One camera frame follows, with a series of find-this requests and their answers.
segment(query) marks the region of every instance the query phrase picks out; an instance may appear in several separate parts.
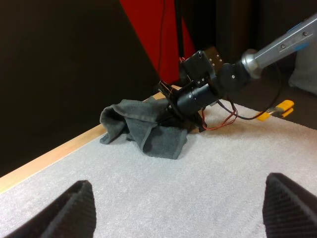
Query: orange wire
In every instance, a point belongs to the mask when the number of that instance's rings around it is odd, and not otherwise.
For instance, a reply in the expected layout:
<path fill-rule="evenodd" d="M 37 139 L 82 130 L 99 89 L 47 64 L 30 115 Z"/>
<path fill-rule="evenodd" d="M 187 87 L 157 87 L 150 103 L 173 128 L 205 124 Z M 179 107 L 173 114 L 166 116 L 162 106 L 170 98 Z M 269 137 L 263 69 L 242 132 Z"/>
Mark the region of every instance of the orange wire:
<path fill-rule="evenodd" d="M 221 125 L 215 126 L 215 127 L 207 127 L 207 126 L 205 126 L 205 124 L 206 124 L 205 123 L 205 112 L 204 112 L 204 110 L 202 110 L 202 118 L 203 118 L 203 122 L 204 122 L 203 128 L 205 130 L 217 130 L 217 129 L 220 129 L 220 128 L 226 126 L 226 125 L 230 125 L 230 124 L 234 123 L 236 121 L 237 117 L 238 117 L 238 111 L 234 107 L 234 105 L 232 105 L 232 110 L 233 110 L 233 112 L 223 121 L 223 123 Z M 232 116 L 234 116 L 234 119 L 232 119 L 231 121 L 226 123 Z"/>

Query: cable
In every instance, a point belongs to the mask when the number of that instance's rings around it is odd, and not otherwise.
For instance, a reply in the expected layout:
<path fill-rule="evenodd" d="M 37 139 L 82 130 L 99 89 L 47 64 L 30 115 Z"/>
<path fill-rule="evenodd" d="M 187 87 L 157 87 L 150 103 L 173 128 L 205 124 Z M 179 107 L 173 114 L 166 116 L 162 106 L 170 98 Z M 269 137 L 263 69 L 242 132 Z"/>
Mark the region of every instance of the cable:
<path fill-rule="evenodd" d="M 203 128 L 205 130 L 217 130 L 217 129 L 220 129 L 226 125 L 230 125 L 232 123 L 235 122 L 235 120 L 237 119 L 238 117 L 238 110 L 236 109 L 236 107 L 234 106 L 233 102 L 230 102 L 231 103 L 231 106 L 232 106 L 232 112 L 230 113 L 230 115 L 222 122 L 222 124 L 220 124 L 219 126 L 215 126 L 215 127 L 207 127 L 206 125 L 206 122 L 205 122 L 205 112 L 203 109 L 202 110 L 202 119 L 203 119 Z"/>
<path fill-rule="evenodd" d="M 273 98 L 272 102 L 269 104 L 269 106 L 266 109 L 264 109 L 262 112 L 260 112 L 259 114 L 255 115 L 254 117 L 246 118 L 246 117 L 242 117 L 242 116 L 237 115 L 238 118 L 243 119 L 243 120 L 253 120 L 253 119 L 261 116 L 263 113 L 265 113 L 269 108 L 271 108 L 275 104 L 275 102 L 276 102 L 277 98 L 279 97 L 279 95 L 281 94 L 281 91 L 282 91 L 282 88 L 283 88 L 281 72 L 280 72 L 280 70 L 279 70 L 279 68 L 278 68 L 276 63 L 275 63 L 275 67 L 276 67 L 276 71 L 277 71 L 278 79 L 279 79 L 279 89 L 278 89 L 278 91 L 276 93 L 276 96 Z M 217 103 L 222 108 L 224 108 L 227 112 L 232 113 L 232 111 L 230 111 L 228 108 L 226 108 L 226 106 L 222 102 L 218 101 Z"/>
<path fill-rule="evenodd" d="M 159 55 L 158 55 L 158 73 L 160 69 L 160 62 L 162 58 L 162 35 L 163 35 L 163 22 L 164 22 L 164 15 L 165 15 L 165 0 L 163 0 L 163 11 L 162 17 L 160 19 L 160 30 L 159 30 Z"/>

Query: wooden edge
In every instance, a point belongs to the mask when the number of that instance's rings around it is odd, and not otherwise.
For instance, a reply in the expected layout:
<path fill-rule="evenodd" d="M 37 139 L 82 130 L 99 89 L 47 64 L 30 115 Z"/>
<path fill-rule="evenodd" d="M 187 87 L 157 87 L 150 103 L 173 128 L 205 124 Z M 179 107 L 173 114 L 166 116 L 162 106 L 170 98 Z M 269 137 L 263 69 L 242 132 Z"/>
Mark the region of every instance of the wooden edge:
<path fill-rule="evenodd" d="M 156 93 L 153 97 L 157 99 L 164 98 L 162 93 Z M 76 136 L 75 138 L 65 142 L 64 144 L 52 149 L 51 151 L 37 157 L 36 159 L 26 163 L 25 165 L 17 168 L 16 170 L 4 175 L 0 178 L 0 194 L 9 190 L 11 187 L 24 181 L 29 176 L 43 170 L 47 166 L 62 159 L 69 153 L 77 150 L 81 146 L 87 144 L 89 141 L 97 138 L 98 136 L 106 133 L 106 130 L 101 124 L 94 128 Z"/>

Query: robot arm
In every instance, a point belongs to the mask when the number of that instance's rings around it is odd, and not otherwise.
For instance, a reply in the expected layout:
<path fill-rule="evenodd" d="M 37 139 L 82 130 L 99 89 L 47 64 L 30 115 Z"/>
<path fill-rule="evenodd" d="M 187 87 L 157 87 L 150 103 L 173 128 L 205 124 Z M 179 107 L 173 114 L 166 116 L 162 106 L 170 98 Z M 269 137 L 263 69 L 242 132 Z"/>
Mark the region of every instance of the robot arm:
<path fill-rule="evenodd" d="M 316 37 L 316 34 L 317 13 L 260 51 L 256 53 L 252 50 L 245 52 L 241 62 L 252 78 L 260 78 L 263 68 L 306 47 Z"/>
<path fill-rule="evenodd" d="M 182 62 L 190 82 L 179 91 L 161 82 L 159 89 L 169 101 L 168 110 L 189 120 L 203 131 L 198 111 L 217 102 L 228 92 L 242 88 L 251 78 L 260 78 L 268 65 L 298 51 L 317 36 L 317 13 L 290 29 L 260 51 L 247 50 L 236 64 L 225 63 L 216 74 L 210 59 L 198 51 Z"/>

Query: white carpet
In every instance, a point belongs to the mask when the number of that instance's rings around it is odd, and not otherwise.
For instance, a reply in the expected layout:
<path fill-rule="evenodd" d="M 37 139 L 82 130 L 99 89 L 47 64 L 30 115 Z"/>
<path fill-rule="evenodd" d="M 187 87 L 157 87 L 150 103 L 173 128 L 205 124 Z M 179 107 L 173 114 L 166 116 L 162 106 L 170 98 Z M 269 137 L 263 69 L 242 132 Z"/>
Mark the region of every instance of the white carpet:
<path fill-rule="evenodd" d="M 207 115 L 217 124 L 227 113 L 213 106 Z M 317 194 L 315 130 L 269 118 L 237 120 L 187 138 L 178 160 L 147 157 L 124 136 L 111 145 L 93 140 L 0 195 L 0 237 L 80 179 L 93 185 L 96 238 L 264 238 L 262 205 L 270 172 L 284 173 Z"/>

